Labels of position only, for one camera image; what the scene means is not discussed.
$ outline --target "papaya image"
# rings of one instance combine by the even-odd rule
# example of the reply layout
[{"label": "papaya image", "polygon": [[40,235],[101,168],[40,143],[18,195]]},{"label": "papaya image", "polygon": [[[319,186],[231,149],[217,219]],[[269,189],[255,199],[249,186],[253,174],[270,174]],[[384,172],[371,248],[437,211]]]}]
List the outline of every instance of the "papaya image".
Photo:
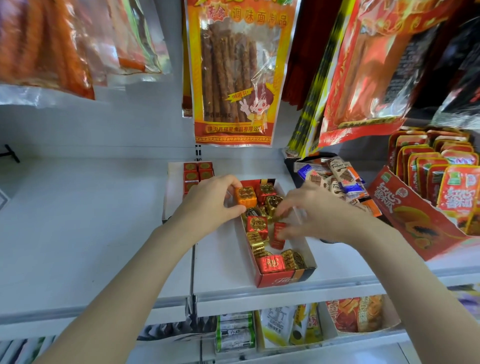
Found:
[{"label": "papaya image", "polygon": [[416,238],[415,244],[421,249],[428,249],[432,246],[432,242],[426,238]]},{"label": "papaya image", "polygon": [[400,223],[418,222],[419,224],[429,224],[430,218],[423,211],[414,207],[399,206],[393,209],[393,217]]},{"label": "papaya image", "polygon": [[427,239],[430,244],[443,235],[443,233],[433,225],[419,221],[407,222],[405,229],[416,238]]}]

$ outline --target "left hand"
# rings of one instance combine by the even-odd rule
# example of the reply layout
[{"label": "left hand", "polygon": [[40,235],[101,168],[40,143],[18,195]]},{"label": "left hand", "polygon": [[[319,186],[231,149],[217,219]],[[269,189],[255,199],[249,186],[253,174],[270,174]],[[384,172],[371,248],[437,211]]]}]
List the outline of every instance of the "left hand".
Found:
[{"label": "left hand", "polygon": [[242,187],[237,177],[215,176],[193,186],[168,223],[179,224],[180,229],[188,229],[195,235],[195,242],[214,232],[223,223],[240,216],[246,207],[236,205],[224,206],[226,198],[233,196],[233,191]]}]

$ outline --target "hand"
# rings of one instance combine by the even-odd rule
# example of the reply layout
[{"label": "hand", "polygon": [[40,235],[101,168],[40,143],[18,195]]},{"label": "hand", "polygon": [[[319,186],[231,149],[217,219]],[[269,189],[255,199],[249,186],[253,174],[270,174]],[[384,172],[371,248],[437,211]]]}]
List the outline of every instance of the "hand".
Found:
[{"label": "hand", "polygon": [[307,219],[302,225],[290,225],[283,229],[280,232],[282,239],[311,236],[352,244],[362,230],[377,221],[367,212],[349,205],[311,181],[305,181],[301,188],[291,190],[278,205],[276,214],[281,216],[292,207],[304,209]]},{"label": "hand", "polygon": [[215,176],[193,186],[169,222],[180,225],[194,234],[193,244],[214,232],[223,223],[240,216],[246,207],[236,205],[226,208],[224,201],[233,196],[235,187],[242,187],[237,177]]},{"label": "hand", "polygon": [[247,116],[251,114],[250,109],[248,108],[247,100],[243,99],[240,101],[240,111],[243,111]]}]

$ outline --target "cartoon boy illustration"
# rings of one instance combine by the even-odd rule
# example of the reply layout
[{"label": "cartoon boy illustration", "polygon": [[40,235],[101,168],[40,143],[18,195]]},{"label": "cartoon boy illustration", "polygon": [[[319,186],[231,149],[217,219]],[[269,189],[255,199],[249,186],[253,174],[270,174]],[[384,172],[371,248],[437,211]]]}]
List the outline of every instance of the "cartoon boy illustration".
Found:
[{"label": "cartoon boy illustration", "polygon": [[240,110],[247,115],[247,119],[252,123],[257,122],[267,127],[267,110],[273,103],[273,93],[265,84],[260,84],[254,88],[248,99],[240,101]]}]

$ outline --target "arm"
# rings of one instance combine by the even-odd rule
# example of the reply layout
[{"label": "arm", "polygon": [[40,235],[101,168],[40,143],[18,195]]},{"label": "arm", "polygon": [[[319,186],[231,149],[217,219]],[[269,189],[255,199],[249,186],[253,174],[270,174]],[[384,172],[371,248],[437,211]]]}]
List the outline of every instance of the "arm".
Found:
[{"label": "arm", "polygon": [[312,182],[290,191],[278,206],[305,209],[301,226],[283,237],[341,241],[366,260],[392,300],[423,363],[474,363],[480,357],[480,326],[428,269],[394,228]]},{"label": "arm", "polygon": [[168,222],[156,228],[141,249],[37,360],[124,363],[175,265],[204,236],[245,211],[224,207],[227,190],[241,187],[233,176],[194,186]]}]

